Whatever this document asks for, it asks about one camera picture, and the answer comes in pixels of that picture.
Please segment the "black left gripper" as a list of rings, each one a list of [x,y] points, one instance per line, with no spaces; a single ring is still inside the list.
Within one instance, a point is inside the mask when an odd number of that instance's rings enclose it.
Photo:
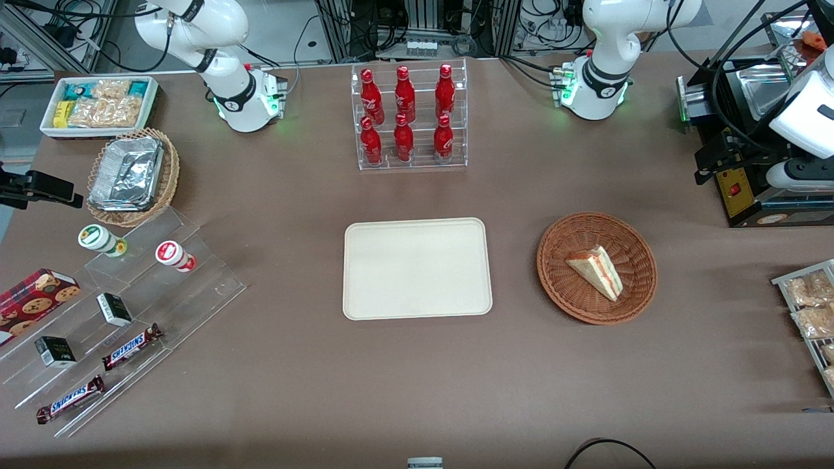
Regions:
[[[768,152],[743,143],[733,131],[724,128],[707,143],[707,162],[697,162],[696,185],[704,185],[718,173],[751,164],[775,164],[789,160],[789,152]]]

